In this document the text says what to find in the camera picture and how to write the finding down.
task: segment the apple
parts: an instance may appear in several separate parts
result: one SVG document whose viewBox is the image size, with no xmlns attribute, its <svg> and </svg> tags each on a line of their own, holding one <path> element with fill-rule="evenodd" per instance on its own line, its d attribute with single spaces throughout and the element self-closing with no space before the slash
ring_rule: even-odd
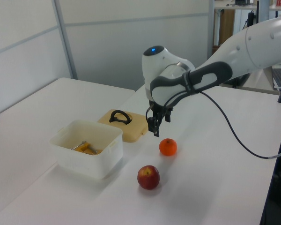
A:
<svg viewBox="0 0 281 225">
<path fill-rule="evenodd" d="M 152 190 L 159 184 L 159 171 L 152 165 L 142 167 L 137 173 L 137 181 L 140 186 Z"/>
</svg>

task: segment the beige container lid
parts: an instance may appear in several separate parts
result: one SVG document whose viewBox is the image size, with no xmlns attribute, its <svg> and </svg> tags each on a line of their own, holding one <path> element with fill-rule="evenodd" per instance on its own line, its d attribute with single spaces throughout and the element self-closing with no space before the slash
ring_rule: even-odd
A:
<svg viewBox="0 0 281 225">
<path fill-rule="evenodd" d="M 124 114 L 126 113 L 130 118 L 131 121 L 128 124 L 124 123 L 124 121 L 127 121 L 127 118 L 121 112 L 124 112 Z M 116 121 L 111 121 L 112 114 L 114 114 L 113 117 L 116 118 Z M 136 142 L 142 135 L 145 135 L 148 132 L 146 117 L 133 112 L 111 109 L 98 120 L 98 122 L 120 128 L 123 131 L 124 142 Z"/>
</svg>

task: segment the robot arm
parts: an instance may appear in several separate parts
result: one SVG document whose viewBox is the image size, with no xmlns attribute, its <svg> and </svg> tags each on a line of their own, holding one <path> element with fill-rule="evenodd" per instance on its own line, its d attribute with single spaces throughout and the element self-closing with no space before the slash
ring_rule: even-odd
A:
<svg viewBox="0 0 281 225">
<path fill-rule="evenodd" d="M 248 27 L 229 38 L 205 63 L 194 68 L 162 46 L 147 49 L 142 56 L 146 95 L 153 117 L 148 128 L 159 136 L 159 126 L 186 96 L 230 79 L 281 62 L 281 17 Z"/>
</svg>

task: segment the black cable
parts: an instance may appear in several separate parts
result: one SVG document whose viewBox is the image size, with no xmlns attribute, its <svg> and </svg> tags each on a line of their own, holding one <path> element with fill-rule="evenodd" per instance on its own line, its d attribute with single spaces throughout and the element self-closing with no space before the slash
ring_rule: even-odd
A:
<svg viewBox="0 0 281 225">
<path fill-rule="evenodd" d="M 229 121 L 228 117 L 226 116 L 226 114 L 225 114 L 225 112 L 222 110 L 222 108 L 221 108 L 208 94 L 206 94 L 206 93 L 204 93 L 204 92 L 202 92 L 202 91 L 200 91 L 199 93 L 205 95 L 207 98 L 209 98 L 209 99 L 218 107 L 218 109 L 219 109 L 219 110 L 221 111 L 221 113 L 224 115 L 224 117 L 225 117 L 225 119 L 226 119 L 226 121 L 227 121 L 227 123 L 228 123 L 228 125 L 229 125 L 229 127 L 230 127 L 230 129 L 231 129 L 231 131 L 232 131 L 232 133 L 233 133 L 233 135 L 234 135 L 234 137 L 235 137 L 235 138 L 237 139 L 237 141 L 241 144 L 241 146 L 243 146 L 243 148 L 246 149 L 249 153 L 251 153 L 252 155 L 254 155 L 254 156 L 258 157 L 258 158 L 263 158 L 263 159 L 272 159 L 272 158 L 281 157 L 281 153 L 279 153 L 278 155 L 275 155 L 275 156 L 265 157 L 265 156 L 257 155 L 257 154 L 255 154 L 254 152 L 252 152 L 251 150 L 249 150 L 249 149 L 239 140 L 238 136 L 236 135 L 236 133 L 235 133 L 234 130 L 233 130 L 233 127 L 232 127 L 231 124 L 230 124 L 230 121 Z"/>
</svg>

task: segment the black handle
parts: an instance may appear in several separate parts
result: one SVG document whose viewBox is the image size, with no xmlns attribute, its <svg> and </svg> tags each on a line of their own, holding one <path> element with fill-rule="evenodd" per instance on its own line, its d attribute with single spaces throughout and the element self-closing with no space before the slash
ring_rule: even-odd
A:
<svg viewBox="0 0 281 225">
<path fill-rule="evenodd" d="M 117 117 L 115 117 L 115 115 L 117 113 L 120 113 L 120 114 L 124 115 L 127 120 L 119 120 Z M 130 119 L 130 117 L 128 116 L 128 114 L 126 112 L 124 112 L 122 110 L 115 110 L 111 113 L 111 118 L 109 119 L 110 123 L 114 122 L 114 121 L 125 123 L 127 125 L 128 123 L 130 123 L 132 121 L 132 119 Z"/>
</svg>

